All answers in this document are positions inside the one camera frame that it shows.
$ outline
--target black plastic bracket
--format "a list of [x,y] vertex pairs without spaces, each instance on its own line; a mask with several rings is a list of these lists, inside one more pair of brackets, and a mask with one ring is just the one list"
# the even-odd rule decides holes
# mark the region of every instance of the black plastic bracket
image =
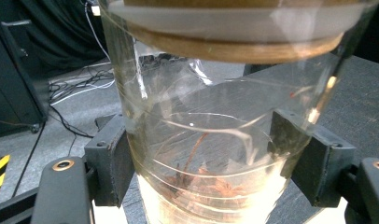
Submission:
[[338,179],[342,171],[350,169],[355,149],[326,128],[315,126],[291,178],[312,206],[338,206]]
[[361,162],[357,183],[371,222],[379,224],[379,159],[367,158]]
[[358,167],[352,165],[349,170],[343,171],[338,181],[337,190],[348,201],[344,212],[346,223],[371,223],[367,206],[360,194],[357,183]]
[[94,195],[95,205],[120,206],[134,174],[125,123],[122,115],[109,122],[98,120],[103,121],[98,124],[103,128],[85,146],[87,165],[97,171],[98,182],[103,183]]
[[94,223],[81,158],[60,158],[44,168],[31,223]]

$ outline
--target black cable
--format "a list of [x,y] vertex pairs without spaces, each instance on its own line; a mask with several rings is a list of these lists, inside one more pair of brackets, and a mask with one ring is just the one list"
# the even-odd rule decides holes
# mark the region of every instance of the black cable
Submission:
[[26,163],[24,164],[24,168],[23,168],[23,170],[21,171],[21,176],[19,177],[18,183],[17,183],[17,185],[15,186],[15,189],[14,189],[14,192],[12,193],[12,197],[11,197],[11,198],[13,198],[13,197],[16,196],[16,193],[17,193],[17,191],[18,191],[18,188],[19,188],[19,186],[21,185],[21,180],[23,179],[24,172],[26,171],[27,166],[29,165],[30,159],[33,157],[33,153],[35,152],[35,148],[36,148],[37,145],[38,145],[38,141],[40,140],[41,135],[42,135],[42,133],[44,132],[44,128],[45,128],[45,122],[42,124],[40,134],[38,135],[37,140],[35,140],[35,145],[33,146],[32,150],[30,151],[30,155],[29,155],[29,157],[27,158]]
[[74,134],[74,139],[73,139],[73,142],[71,143],[70,149],[68,150],[68,155],[67,155],[67,157],[70,156],[71,149],[73,148],[73,145],[74,145],[74,143],[76,142],[76,139],[77,139],[77,135]]
[[64,117],[62,116],[62,114],[55,108],[53,107],[52,105],[50,105],[50,108],[55,111],[55,113],[59,116],[59,118],[61,119],[62,121],[62,125],[64,126],[65,129],[67,129],[67,131],[69,131],[70,133],[74,133],[74,134],[77,134],[79,136],[82,136],[82,137],[87,137],[87,138],[93,138],[93,136],[91,135],[88,135],[87,133],[83,134],[83,133],[78,133],[74,130],[72,130],[70,127],[74,128],[73,126],[71,126],[70,124],[68,124],[67,120],[64,119]]
[[0,120],[0,123],[12,125],[12,126],[32,126],[33,124],[26,124],[26,123],[11,123],[7,121]]
[[[56,118],[53,117],[51,114],[49,114],[49,116],[50,116],[51,118],[55,119],[56,121],[60,122],[61,124],[63,124],[61,120],[56,119]],[[87,133],[85,133],[84,131],[80,130],[79,128],[76,128],[75,126],[69,124],[69,123],[67,122],[67,120],[65,120],[65,124],[66,124],[69,128],[73,128],[73,129],[79,131],[80,133],[87,134]]]
[[[75,79],[75,78],[81,76],[81,74],[85,70],[85,68],[86,67],[82,67],[82,69],[74,77],[72,77],[71,79]],[[61,79],[58,79],[58,80],[53,81],[53,82],[50,82],[50,84],[56,84],[56,83],[61,83]]]
[[53,104],[54,102],[57,102],[64,97],[69,96],[70,94],[74,93],[74,91],[77,88],[87,88],[89,85],[94,85],[96,82],[100,80],[108,80],[108,79],[114,79],[111,73],[108,73],[107,71],[99,71],[95,75],[91,75],[91,78],[80,81],[74,85],[68,84],[66,82],[62,82],[63,85],[60,86],[60,88],[57,88],[55,86],[58,86],[56,83],[53,82],[49,84],[49,89],[51,91],[51,95],[49,97],[49,103]]
[[91,20],[90,20],[90,16],[88,15],[88,4],[89,2],[86,1],[85,2],[85,17],[87,18],[87,21],[88,21],[88,24],[90,25],[91,27],[91,32],[93,33],[93,36],[97,42],[97,44],[99,45],[100,49],[102,50],[102,52],[105,54],[105,56],[107,57],[107,59],[111,62],[111,59],[110,59],[110,56],[108,55],[108,53],[105,51],[105,48],[103,48],[103,45],[100,43],[99,41],[99,38],[97,37],[96,33],[94,32],[94,29],[93,29],[93,25],[91,24]]

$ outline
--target glass cylinder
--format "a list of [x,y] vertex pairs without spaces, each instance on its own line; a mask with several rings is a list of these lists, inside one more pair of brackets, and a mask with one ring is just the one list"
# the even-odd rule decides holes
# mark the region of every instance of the glass cylinder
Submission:
[[377,3],[101,1],[148,222],[266,222]]

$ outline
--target cable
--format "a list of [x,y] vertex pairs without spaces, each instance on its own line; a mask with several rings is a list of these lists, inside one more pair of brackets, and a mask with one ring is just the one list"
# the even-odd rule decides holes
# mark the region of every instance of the cable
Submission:
[[0,120],[0,123],[12,125],[12,126],[32,126],[33,125],[33,124],[26,124],[26,123],[11,123],[11,122],[3,121],[3,120]]
[[[85,70],[85,68],[86,68],[86,67],[82,67],[81,70],[79,70],[78,74],[77,74],[76,76],[70,78],[70,79],[75,79],[75,78],[81,76],[81,75],[82,75],[82,72]],[[55,83],[59,83],[59,82],[60,82],[61,80],[63,80],[63,79],[64,79],[64,78],[60,78],[60,79],[54,80],[54,81],[50,82],[50,85],[51,85],[51,84],[55,84]]]
[[[76,88],[86,88],[90,85],[96,87],[94,85],[96,82],[101,81],[101,80],[111,80],[111,79],[114,79],[111,73],[106,72],[106,71],[99,71],[94,76],[91,76],[91,78],[84,81],[80,81],[77,84],[68,84],[67,82],[70,81],[68,80],[65,82],[61,82],[63,85],[60,88],[58,88],[56,86],[59,86],[58,85],[59,83],[56,83],[56,82],[51,83],[49,86],[49,90],[51,91],[51,95],[49,97],[49,103],[54,104],[56,101],[59,101],[66,96],[69,96],[76,90]],[[109,85],[105,84],[98,87],[97,89],[104,89],[108,87]]]
[[114,84],[114,82],[115,82],[115,80],[113,80],[113,81],[111,81],[111,82],[108,82],[108,83],[106,83],[106,84],[104,84],[104,85],[101,85],[101,86],[96,86],[96,87],[93,87],[93,88],[87,89],[87,90],[85,90],[85,91],[79,91],[79,92],[76,92],[76,93],[71,94],[71,95],[68,95],[68,96],[64,97],[62,100],[59,100],[59,101],[57,101],[57,102],[55,102],[55,103],[53,103],[53,104],[50,104],[50,105],[57,105],[58,103],[67,100],[68,98],[71,98],[71,97],[73,97],[73,96],[75,96],[75,95],[81,94],[81,93],[86,92],[86,91],[93,91],[93,90],[97,90],[97,89],[106,89],[106,88],[112,86],[112,85]]
[[100,49],[103,51],[103,53],[105,54],[105,56],[107,57],[107,59],[111,62],[110,57],[108,56],[107,52],[105,52],[105,49],[103,48],[102,44],[100,43],[99,38],[97,37],[96,33],[94,32],[93,26],[91,25],[90,16],[88,15],[88,10],[87,10],[87,8],[88,8],[88,1],[85,3],[84,6],[85,6],[85,16],[87,17],[88,24],[91,27],[91,32],[93,33],[94,38],[96,39],[96,42],[99,45]]
[[70,156],[70,153],[71,153],[71,149],[73,148],[73,145],[74,143],[76,142],[76,139],[77,139],[77,135],[74,134],[74,139],[73,139],[73,142],[71,143],[71,146],[70,146],[70,149],[68,150],[68,154],[67,154],[67,157]]
[[[60,122],[60,123],[63,125],[63,123],[62,123],[61,120],[56,119],[56,118],[53,117],[51,114],[49,114],[49,115],[50,115],[51,118],[55,119],[56,121]],[[77,131],[80,132],[80,133],[83,133],[83,134],[85,134],[85,135],[88,135],[87,133],[85,133],[84,131],[80,130],[79,128],[76,128],[75,126],[69,124],[69,123],[67,122],[67,120],[65,120],[64,123],[65,123],[70,129],[75,129],[75,130],[77,130]]]
[[69,131],[70,133],[74,133],[74,134],[77,134],[79,136],[82,136],[82,137],[86,137],[86,138],[93,138],[93,136],[91,135],[88,135],[87,133],[78,133],[74,130],[72,130],[71,128],[75,128],[73,126],[71,126],[70,124],[68,124],[67,120],[64,119],[64,117],[62,116],[62,114],[55,108],[53,107],[52,105],[50,106],[50,108],[55,111],[55,113],[59,116],[59,118],[61,119],[62,121],[62,125],[64,126],[65,129],[67,129],[67,131]]
[[97,66],[105,65],[105,64],[111,64],[111,62],[91,64],[91,65],[85,66],[84,68],[97,67]]
[[19,177],[18,183],[17,183],[17,185],[15,186],[15,189],[14,189],[14,192],[12,193],[12,197],[11,197],[11,198],[13,198],[13,197],[16,196],[16,193],[17,193],[17,191],[18,191],[18,188],[19,188],[19,186],[21,185],[21,180],[23,179],[24,172],[26,171],[27,166],[29,165],[30,159],[33,157],[33,153],[35,152],[35,148],[36,148],[37,145],[38,145],[38,141],[40,140],[41,135],[42,135],[42,133],[44,132],[44,128],[45,128],[45,122],[42,124],[40,134],[38,135],[37,139],[35,140],[35,145],[33,146],[32,150],[30,151],[30,155],[29,155],[29,157],[27,158],[26,163],[24,164],[24,168],[23,168],[23,170],[21,171],[21,176]]

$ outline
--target metal screw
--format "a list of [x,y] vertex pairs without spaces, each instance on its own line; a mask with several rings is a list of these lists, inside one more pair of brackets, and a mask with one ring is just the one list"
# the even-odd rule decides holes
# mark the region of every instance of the metal screw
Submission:
[[343,145],[339,144],[339,143],[332,143],[331,146],[332,147],[343,147]]
[[106,145],[105,141],[98,142],[96,146],[98,147],[104,147]]
[[56,162],[52,169],[54,171],[64,171],[70,169],[74,165],[74,161],[67,160],[67,161],[58,161]]

